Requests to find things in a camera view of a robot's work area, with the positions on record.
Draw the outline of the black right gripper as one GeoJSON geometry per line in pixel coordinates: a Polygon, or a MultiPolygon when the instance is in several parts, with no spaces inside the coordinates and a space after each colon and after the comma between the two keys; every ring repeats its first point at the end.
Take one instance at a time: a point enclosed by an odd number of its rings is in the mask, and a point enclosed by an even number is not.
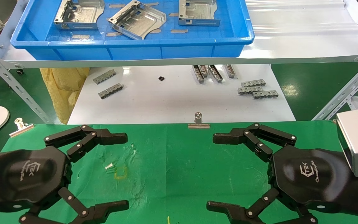
{"type": "Polygon", "coordinates": [[[358,177],[344,153],[285,146],[272,155],[268,171],[270,186],[288,209],[358,216],[358,177]]]}

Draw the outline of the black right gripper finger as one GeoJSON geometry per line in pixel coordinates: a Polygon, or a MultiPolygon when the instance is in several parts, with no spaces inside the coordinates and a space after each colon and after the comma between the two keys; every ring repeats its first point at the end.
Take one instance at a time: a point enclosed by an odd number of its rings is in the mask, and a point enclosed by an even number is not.
{"type": "MultiPolygon", "coordinates": [[[[216,201],[208,201],[206,208],[209,211],[226,214],[231,224],[264,224],[265,222],[259,218],[259,215],[278,196],[279,191],[276,188],[271,188],[248,209],[240,205],[216,201]]],[[[317,218],[307,208],[297,207],[295,210],[299,215],[298,218],[285,220],[279,224],[318,224],[317,218]]]]}
{"type": "Polygon", "coordinates": [[[263,140],[285,147],[294,146],[297,137],[260,123],[253,123],[246,128],[233,128],[229,133],[215,133],[213,135],[213,143],[215,144],[243,144],[263,162],[271,162],[273,150],[263,143],[263,140]]]}

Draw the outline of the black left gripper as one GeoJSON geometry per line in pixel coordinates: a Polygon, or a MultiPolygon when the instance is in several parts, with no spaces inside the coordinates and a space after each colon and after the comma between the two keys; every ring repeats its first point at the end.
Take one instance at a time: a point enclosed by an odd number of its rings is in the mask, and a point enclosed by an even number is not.
{"type": "Polygon", "coordinates": [[[21,224],[59,224],[39,217],[61,198],[77,213],[70,224],[103,224],[109,214],[129,209],[127,200],[85,207],[68,189],[71,162],[78,162],[95,146],[128,142],[126,133],[93,129],[82,125],[44,138],[44,149],[20,149],[0,153],[0,212],[30,209],[19,219],[21,224]],[[67,155],[58,148],[76,143],[67,155]]]}

